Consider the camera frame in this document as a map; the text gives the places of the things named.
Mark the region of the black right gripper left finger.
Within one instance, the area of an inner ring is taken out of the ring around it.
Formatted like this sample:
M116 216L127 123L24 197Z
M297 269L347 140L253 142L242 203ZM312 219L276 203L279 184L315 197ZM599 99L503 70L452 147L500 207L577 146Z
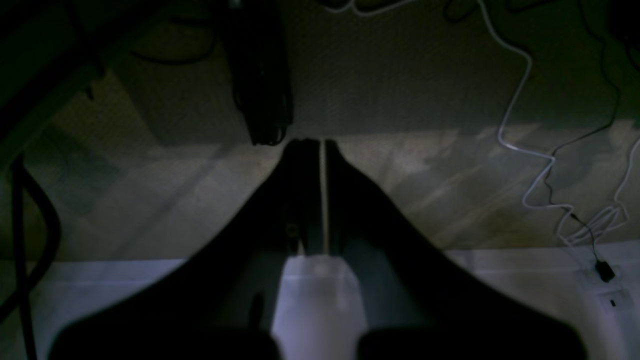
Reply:
M225 228L157 282L58 333L51 360L280 360L284 265L317 233L320 142L292 140Z

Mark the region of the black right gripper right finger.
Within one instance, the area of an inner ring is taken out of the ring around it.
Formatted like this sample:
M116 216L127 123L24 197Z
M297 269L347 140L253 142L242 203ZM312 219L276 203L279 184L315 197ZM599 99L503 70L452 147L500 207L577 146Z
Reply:
M359 283L359 360L585 360L573 326L478 280L435 248L326 142L331 246Z

